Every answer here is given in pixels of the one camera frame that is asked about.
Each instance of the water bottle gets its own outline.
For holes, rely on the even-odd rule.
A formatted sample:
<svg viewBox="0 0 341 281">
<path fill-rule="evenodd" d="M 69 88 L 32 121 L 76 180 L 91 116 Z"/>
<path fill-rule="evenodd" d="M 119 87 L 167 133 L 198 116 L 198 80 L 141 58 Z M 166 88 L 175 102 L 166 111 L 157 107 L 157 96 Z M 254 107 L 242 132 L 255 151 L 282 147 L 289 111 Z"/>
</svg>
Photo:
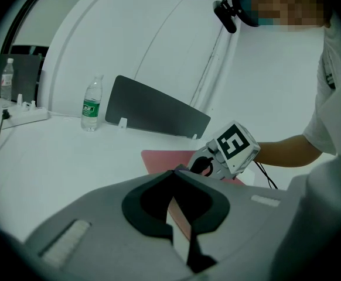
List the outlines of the water bottle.
<svg viewBox="0 0 341 281">
<path fill-rule="evenodd" d="M 98 125 L 98 113 L 103 94 L 101 80 L 103 75 L 95 75 L 84 95 L 81 127 L 85 131 L 95 131 Z"/>
<path fill-rule="evenodd" d="M 11 106 L 12 101 L 12 80 L 13 80 L 13 59 L 6 61 L 6 66 L 1 75 L 1 94 L 0 97 L 5 100 L 2 107 Z"/>
</svg>

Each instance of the white table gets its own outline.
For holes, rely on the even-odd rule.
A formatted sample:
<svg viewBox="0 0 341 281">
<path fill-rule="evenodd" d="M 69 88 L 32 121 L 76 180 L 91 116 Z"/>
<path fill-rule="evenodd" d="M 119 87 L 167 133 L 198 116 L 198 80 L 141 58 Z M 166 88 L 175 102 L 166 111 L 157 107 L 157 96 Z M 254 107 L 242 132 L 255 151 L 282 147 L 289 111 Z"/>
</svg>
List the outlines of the white table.
<svg viewBox="0 0 341 281">
<path fill-rule="evenodd" d="M 0 228 L 24 241 L 46 218 L 99 187 L 147 174 L 141 151 L 195 150 L 205 142 L 52 116 L 0 135 Z"/>
</svg>

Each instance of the pink board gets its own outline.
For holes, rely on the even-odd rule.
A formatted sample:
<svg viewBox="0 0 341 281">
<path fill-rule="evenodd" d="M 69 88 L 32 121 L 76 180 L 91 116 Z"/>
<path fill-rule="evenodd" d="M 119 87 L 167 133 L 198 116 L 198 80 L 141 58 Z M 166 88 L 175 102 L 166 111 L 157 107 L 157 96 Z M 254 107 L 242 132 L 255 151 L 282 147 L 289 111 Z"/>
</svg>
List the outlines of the pink board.
<svg viewBox="0 0 341 281">
<path fill-rule="evenodd" d="M 149 174 L 161 173 L 175 169 L 178 165 L 187 166 L 195 151 L 164 151 L 143 150 L 141 153 L 143 162 Z M 238 178 L 223 179 L 225 182 L 244 184 Z"/>
</svg>

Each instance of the power cord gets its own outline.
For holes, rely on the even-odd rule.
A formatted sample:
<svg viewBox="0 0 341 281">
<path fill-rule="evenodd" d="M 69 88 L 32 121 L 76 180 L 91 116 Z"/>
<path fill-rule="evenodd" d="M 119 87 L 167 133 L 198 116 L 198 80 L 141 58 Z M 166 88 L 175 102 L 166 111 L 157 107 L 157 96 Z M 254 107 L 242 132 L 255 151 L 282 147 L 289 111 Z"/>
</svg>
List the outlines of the power cord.
<svg viewBox="0 0 341 281">
<path fill-rule="evenodd" d="M 0 133 L 1 133 L 1 127 L 2 123 L 5 119 L 9 119 L 11 115 L 9 114 L 9 111 L 7 109 L 3 109 L 2 111 L 2 116 L 1 116 L 1 123 L 0 123 Z"/>
<path fill-rule="evenodd" d="M 276 186 L 276 184 L 272 181 L 272 179 L 269 177 L 269 175 L 268 175 L 267 172 L 265 171 L 263 165 L 262 165 L 261 163 L 257 163 L 257 162 L 255 162 L 255 164 L 256 164 L 256 165 L 259 167 L 259 169 L 262 171 L 263 175 L 264 175 L 265 177 L 267 177 L 268 184 L 270 185 L 270 188 L 272 188 L 272 186 L 271 186 L 271 183 L 272 183 L 272 185 L 275 187 L 275 189 L 278 189 L 277 186 Z"/>
</svg>

